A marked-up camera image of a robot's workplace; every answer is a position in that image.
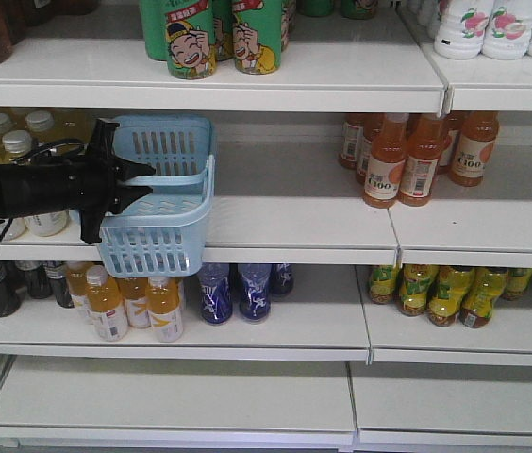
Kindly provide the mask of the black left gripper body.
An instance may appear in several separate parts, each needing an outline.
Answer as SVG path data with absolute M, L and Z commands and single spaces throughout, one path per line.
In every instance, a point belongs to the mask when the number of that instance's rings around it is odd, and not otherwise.
M 87 244 L 100 243 L 105 215 L 123 209 L 122 187 L 117 182 L 121 161 L 112 147 L 118 127 L 113 120 L 98 119 L 84 155 L 72 158 L 76 169 L 73 208 L 79 214 L 80 239 Z

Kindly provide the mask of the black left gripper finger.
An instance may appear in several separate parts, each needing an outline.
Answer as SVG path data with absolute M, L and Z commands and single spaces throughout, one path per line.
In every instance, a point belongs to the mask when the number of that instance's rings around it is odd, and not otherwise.
M 113 195 L 113 211 L 123 212 L 132 203 L 152 192 L 153 189 L 150 186 L 117 185 Z
M 151 165 L 117 158 L 117 180 L 127 182 L 136 177 L 153 176 L 156 169 Z

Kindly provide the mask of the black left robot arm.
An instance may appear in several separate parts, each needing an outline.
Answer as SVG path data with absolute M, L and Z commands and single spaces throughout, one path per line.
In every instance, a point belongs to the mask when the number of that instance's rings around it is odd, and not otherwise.
M 80 239 L 100 243 L 105 215 L 120 214 L 150 194 L 149 186 L 126 182 L 153 176 L 156 170 L 117 156 L 113 151 L 111 120 L 98 120 L 87 146 L 77 138 L 64 138 L 33 148 L 22 164 L 0 164 L 0 223 L 10 218 L 77 210 Z

